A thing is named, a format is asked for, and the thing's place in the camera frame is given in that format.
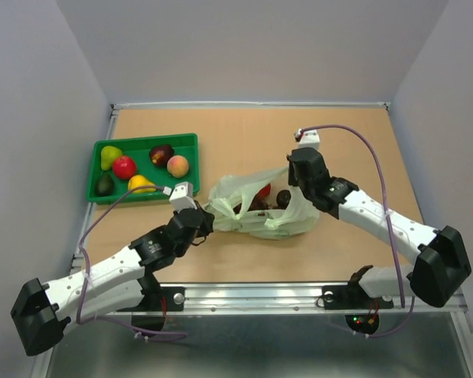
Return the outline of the dark purple mangosteen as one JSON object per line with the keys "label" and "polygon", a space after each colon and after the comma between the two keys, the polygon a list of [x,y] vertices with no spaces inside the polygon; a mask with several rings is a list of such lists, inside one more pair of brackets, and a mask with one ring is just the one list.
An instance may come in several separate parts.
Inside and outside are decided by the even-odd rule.
{"label": "dark purple mangosteen", "polygon": [[286,209],[291,200],[291,192],[289,190],[281,190],[277,193],[276,203],[279,209]]}

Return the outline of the light green plastic bag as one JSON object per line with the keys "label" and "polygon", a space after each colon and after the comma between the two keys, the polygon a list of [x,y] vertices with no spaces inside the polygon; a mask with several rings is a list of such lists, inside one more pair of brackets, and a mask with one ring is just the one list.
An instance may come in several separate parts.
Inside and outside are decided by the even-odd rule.
{"label": "light green plastic bag", "polygon": [[[287,239],[311,231],[319,211],[297,187],[287,184],[288,169],[267,169],[246,176],[223,176],[210,190],[203,208],[214,215],[214,230],[239,232],[260,239]],[[282,209],[258,193],[277,183],[290,194]]]}

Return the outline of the red orange pomegranate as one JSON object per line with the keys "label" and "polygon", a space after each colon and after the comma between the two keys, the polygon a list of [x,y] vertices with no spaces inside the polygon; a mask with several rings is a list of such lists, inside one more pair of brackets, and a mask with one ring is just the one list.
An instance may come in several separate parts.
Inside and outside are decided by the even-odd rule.
{"label": "red orange pomegranate", "polygon": [[271,184],[269,183],[256,194],[256,197],[259,199],[266,199],[270,195],[270,192]]}

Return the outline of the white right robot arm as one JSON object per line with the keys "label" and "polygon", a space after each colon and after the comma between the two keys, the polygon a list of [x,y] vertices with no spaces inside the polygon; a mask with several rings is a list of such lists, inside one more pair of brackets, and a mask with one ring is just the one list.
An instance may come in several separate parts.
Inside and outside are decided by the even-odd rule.
{"label": "white right robot arm", "polygon": [[458,230],[433,228],[385,209],[354,183],[331,176],[323,156],[311,147],[295,149],[289,162],[289,184],[320,212],[352,224],[387,243],[393,268],[366,266],[347,288],[347,298],[364,307],[375,298],[412,296],[429,306],[443,307],[471,275],[463,238]]}

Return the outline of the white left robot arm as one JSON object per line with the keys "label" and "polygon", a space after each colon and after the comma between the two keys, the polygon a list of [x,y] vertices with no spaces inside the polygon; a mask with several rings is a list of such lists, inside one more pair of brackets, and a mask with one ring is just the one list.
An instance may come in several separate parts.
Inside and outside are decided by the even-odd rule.
{"label": "white left robot arm", "polygon": [[205,239],[213,223],[204,209],[183,209],[88,272],[24,283],[10,315],[26,355],[51,349],[82,321],[135,306],[154,309],[161,298],[155,272],[183,257],[195,239]]}

